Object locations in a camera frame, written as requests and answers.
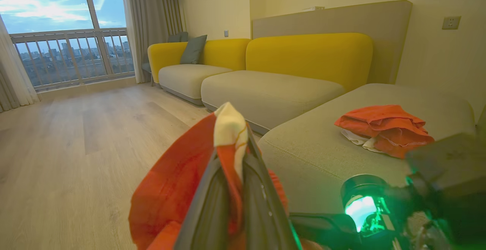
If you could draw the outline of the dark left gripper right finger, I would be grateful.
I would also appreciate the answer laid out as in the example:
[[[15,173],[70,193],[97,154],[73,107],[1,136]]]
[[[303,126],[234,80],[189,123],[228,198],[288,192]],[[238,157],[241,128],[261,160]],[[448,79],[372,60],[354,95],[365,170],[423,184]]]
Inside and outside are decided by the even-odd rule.
[[[248,151],[242,161],[243,206],[247,250],[300,250],[274,182],[248,129]]]

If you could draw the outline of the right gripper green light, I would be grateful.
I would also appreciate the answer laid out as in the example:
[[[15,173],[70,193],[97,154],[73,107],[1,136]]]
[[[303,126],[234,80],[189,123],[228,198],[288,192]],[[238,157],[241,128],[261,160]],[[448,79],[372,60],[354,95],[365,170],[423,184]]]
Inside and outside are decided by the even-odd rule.
[[[291,212],[290,221],[300,238],[331,250],[411,250],[406,220],[392,208],[388,189],[380,177],[356,175],[341,186],[345,214]]]

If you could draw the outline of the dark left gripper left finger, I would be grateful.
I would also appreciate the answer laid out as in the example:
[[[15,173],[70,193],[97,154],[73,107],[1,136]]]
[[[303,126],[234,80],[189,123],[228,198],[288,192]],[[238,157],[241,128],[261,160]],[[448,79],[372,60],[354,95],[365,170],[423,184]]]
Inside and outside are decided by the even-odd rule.
[[[175,250],[225,250],[230,193],[221,161],[212,154],[181,226]]]

